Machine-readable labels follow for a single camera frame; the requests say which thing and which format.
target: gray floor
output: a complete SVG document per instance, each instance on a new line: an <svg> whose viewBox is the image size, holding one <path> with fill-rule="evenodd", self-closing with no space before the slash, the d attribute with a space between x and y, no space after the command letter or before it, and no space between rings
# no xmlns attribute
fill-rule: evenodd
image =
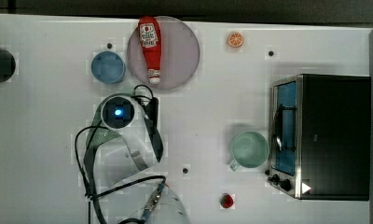
<svg viewBox="0 0 373 224"><path fill-rule="evenodd" d="M373 0L0 0L0 13L138 17L185 21L362 23L372 26Z"/></svg>

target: orange fruit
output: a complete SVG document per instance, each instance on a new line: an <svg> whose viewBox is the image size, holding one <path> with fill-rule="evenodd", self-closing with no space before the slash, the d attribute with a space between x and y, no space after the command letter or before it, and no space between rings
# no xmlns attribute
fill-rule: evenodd
<svg viewBox="0 0 373 224"><path fill-rule="evenodd" d="M241 47L243 42L244 39L238 32L233 32L228 37L228 44L233 48Z"/></svg>

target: round plate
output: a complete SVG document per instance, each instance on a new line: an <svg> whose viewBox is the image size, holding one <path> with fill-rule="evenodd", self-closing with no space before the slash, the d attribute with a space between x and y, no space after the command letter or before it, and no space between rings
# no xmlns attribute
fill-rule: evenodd
<svg viewBox="0 0 373 224"><path fill-rule="evenodd" d="M156 17L162 38L160 83L151 84L137 29L128 44L131 72L149 87L171 89L188 81L195 73L200 57L198 38L182 21L172 17Z"/></svg>

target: oven glass window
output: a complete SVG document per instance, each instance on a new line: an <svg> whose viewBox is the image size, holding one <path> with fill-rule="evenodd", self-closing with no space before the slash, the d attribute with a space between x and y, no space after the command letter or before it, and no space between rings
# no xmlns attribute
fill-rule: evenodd
<svg viewBox="0 0 373 224"><path fill-rule="evenodd" d="M297 84L290 82L278 86L277 109L282 107L283 131L281 134L281 148L276 147L276 161L274 169L294 175L295 174L295 134L296 134L296 108L297 106Z"/></svg>

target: mint green cup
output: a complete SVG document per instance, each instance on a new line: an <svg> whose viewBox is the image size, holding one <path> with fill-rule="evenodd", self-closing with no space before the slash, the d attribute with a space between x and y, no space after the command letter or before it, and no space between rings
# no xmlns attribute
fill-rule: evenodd
<svg viewBox="0 0 373 224"><path fill-rule="evenodd" d="M265 137L256 132L240 133L230 144L233 161L230 169L236 171L239 166L256 168L262 165L269 156L269 144Z"/></svg>

